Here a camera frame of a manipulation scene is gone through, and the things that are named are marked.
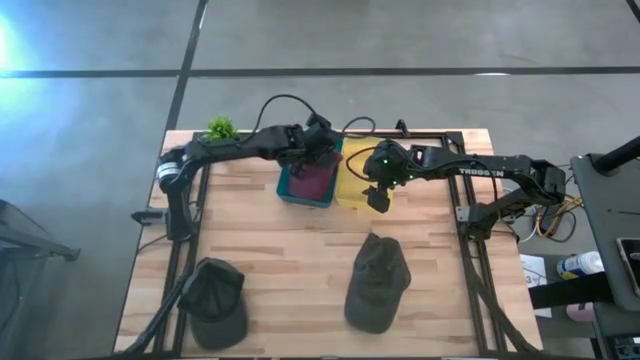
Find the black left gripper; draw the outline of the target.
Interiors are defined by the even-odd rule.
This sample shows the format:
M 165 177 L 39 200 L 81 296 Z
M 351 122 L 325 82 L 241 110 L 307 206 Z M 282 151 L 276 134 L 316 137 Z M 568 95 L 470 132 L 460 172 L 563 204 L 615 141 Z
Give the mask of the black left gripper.
M 340 161 L 337 147 L 342 137 L 333 130 L 309 128 L 302 132 L 304 145 L 300 162 L 290 166 L 290 175 L 300 179 L 303 175 L 311 175 L 315 164 L 336 164 Z

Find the maroon baseball cap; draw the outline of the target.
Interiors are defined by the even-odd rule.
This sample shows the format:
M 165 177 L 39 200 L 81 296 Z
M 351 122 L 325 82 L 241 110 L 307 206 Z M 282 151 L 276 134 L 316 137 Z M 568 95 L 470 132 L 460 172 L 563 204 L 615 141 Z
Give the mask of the maroon baseball cap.
M 300 179 L 288 176 L 288 193 L 291 196 L 306 200 L 321 201 L 329 192 L 330 185 L 334 179 L 336 169 L 343 160 L 340 154 L 340 161 L 336 164 L 315 164 L 315 169 L 311 175 L 303 175 Z

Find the dark green baseball cap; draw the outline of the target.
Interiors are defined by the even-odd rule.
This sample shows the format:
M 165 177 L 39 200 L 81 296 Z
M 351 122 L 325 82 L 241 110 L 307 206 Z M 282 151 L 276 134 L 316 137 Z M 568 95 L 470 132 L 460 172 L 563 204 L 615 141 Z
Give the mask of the dark green baseball cap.
M 400 243 L 369 233 L 353 263 L 344 305 L 346 321 L 366 333 L 386 332 L 411 280 Z
M 178 308 L 190 318 L 199 348 L 218 351 L 242 342 L 249 332 L 243 294 L 245 275 L 218 258 L 203 258 L 187 278 Z

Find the blue plastic bin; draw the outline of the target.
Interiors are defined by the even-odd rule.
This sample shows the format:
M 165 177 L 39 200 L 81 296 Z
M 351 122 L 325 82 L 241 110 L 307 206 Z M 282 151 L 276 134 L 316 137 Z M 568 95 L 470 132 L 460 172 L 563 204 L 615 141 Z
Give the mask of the blue plastic bin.
M 343 140 L 341 141 L 341 144 L 337 147 L 337 149 L 339 150 L 339 153 L 341 154 L 342 154 L 342 146 L 343 146 Z M 278 195 L 278 197 L 281 200 L 289 203 L 311 206 L 311 207 L 328 208 L 333 201 L 334 191 L 336 187 L 337 170 L 339 165 L 336 169 L 334 179 L 330 185 L 329 192 L 325 195 L 325 197 L 321 201 L 313 201 L 313 200 L 297 198 L 297 197 L 291 196 L 288 193 L 288 176 L 289 176 L 290 166 L 291 165 L 284 165 L 280 172 L 278 184 L 276 187 L 276 194 Z

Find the yellow translucent plastic bin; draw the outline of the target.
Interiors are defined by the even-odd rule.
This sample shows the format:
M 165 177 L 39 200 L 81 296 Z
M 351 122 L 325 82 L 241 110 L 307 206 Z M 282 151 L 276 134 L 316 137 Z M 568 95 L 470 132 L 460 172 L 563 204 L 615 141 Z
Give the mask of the yellow translucent plastic bin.
M 339 206 L 375 213 L 375 210 L 367 205 L 367 196 L 363 194 L 364 190 L 368 189 L 370 185 L 375 186 L 375 184 L 370 184 L 355 176 L 347 168 L 346 163 L 349 163 L 351 169 L 358 175 L 364 176 L 364 163 L 373 152 L 369 148 L 375 147 L 382 141 L 383 138 L 378 137 L 346 138 L 343 141 L 343 160 L 337 170 L 334 191 L 334 198 Z

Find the green plant in white pot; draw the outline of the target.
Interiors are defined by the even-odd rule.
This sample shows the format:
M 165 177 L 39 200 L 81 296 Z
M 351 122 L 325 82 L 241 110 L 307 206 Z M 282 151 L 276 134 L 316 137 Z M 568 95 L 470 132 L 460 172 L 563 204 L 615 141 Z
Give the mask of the green plant in white pot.
M 237 139 L 238 132 L 230 117 L 217 116 L 209 121 L 204 138 L 207 141 Z

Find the black power adapter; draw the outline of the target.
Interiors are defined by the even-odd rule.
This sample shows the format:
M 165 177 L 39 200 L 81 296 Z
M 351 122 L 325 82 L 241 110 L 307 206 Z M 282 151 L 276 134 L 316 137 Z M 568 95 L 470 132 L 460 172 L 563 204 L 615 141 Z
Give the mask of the black power adapter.
M 539 226 L 542 232 L 553 231 L 555 227 L 555 221 L 557 219 L 556 213 L 562 207 L 562 203 L 554 204 L 544 208 L 540 213 Z

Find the white paper sheet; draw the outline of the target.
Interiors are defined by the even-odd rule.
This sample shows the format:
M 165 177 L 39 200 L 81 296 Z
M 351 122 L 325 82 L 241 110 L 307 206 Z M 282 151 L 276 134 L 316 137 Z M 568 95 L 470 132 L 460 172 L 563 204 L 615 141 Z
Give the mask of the white paper sheet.
M 520 261 L 528 288 L 547 284 L 543 257 L 521 254 Z

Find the white and blue bottle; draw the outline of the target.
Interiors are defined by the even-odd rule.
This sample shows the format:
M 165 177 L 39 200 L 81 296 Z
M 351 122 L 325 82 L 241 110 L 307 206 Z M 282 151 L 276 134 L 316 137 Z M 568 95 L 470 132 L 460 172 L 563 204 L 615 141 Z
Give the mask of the white and blue bottle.
M 600 254 L 590 251 L 559 261 L 556 271 L 562 279 L 571 280 L 604 272 L 604 266 Z

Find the grey side cart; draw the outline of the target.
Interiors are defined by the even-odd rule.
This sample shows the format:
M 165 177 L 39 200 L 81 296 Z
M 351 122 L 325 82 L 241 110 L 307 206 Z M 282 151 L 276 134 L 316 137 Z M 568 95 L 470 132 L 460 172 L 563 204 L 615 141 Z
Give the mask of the grey side cart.
M 640 273 L 629 275 L 619 246 L 621 239 L 640 240 L 640 160 L 608 176 L 587 156 L 572 158 L 571 167 L 612 293 L 611 302 L 594 305 L 603 354 L 640 360 Z

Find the black pole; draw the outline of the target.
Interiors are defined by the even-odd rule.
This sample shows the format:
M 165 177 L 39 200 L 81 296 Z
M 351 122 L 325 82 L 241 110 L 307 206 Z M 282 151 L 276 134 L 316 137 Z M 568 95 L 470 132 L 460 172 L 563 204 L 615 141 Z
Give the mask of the black pole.
M 614 173 L 619 167 L 640 157 L 640 136 L 604 155 L 592 155 L 594 169 L 603 175 Z

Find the pink container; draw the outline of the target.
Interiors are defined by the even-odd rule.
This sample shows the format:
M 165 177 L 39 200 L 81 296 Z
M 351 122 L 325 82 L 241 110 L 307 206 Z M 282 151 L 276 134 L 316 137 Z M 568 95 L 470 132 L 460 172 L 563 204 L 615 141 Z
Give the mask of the pink container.
M 596 319 L 593 302 L 568 305 L 566 314 L 575 322 L 594 322 Z

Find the black tablet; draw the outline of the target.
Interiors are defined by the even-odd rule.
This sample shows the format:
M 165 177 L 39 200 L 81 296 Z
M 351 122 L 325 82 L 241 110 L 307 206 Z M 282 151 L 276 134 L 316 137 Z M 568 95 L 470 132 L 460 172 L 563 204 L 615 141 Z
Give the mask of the black tablet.
M 640 238 L 618 238 L 616 245 L 633 291 L 640 298 Z

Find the dark grey furniture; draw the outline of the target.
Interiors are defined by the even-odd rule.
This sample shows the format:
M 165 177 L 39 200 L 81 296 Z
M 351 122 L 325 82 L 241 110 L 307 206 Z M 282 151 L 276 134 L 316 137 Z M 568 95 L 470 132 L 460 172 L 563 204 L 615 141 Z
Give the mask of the dark grey furniture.
M 74 261 L 79 253 L 0 199 L 0 360 L 9 360 L 16 351 L 47 260 L 59 256 Z

